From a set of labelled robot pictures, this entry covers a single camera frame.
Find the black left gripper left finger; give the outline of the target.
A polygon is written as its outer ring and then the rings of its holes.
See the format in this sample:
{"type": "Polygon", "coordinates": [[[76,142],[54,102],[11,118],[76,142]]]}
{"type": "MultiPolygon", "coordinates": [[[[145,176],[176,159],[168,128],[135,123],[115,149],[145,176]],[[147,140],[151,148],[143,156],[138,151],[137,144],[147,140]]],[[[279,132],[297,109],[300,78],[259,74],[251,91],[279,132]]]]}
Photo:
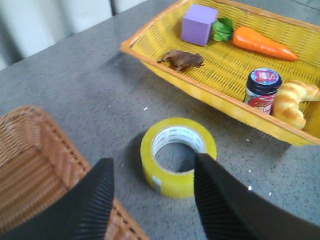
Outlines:
{"type": "Polygon", "coordinates": [[[53,205],[0,238],[103,240],[113,208],[114,190],[114,161],[102,158],[53,205]]]}

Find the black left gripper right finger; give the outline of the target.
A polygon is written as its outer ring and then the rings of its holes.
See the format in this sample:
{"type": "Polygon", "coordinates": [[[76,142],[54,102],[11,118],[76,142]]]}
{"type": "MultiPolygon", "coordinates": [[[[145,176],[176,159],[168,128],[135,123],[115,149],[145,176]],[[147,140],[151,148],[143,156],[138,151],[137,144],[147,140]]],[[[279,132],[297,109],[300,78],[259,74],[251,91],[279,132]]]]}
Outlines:
{"type": "Polygon", "coordinates": [[[194,162],[194,197],[208,240],[318,240],[319,226],[263,199],[207,153],[194,162]]]}

